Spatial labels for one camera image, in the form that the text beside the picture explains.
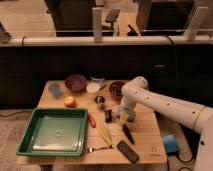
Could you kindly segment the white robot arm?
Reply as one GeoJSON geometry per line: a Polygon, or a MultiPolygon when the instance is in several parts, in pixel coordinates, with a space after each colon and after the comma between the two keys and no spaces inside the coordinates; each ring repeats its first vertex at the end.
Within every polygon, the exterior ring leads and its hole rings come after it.
{"type": "Polygon", "coordinates": [[[213,108],[148,90],[148,82],[137,76],[121,89],[120,106],[133,111],[136,104],[145,105],[200,135],[194,171],[213,171],[213,108]]]}

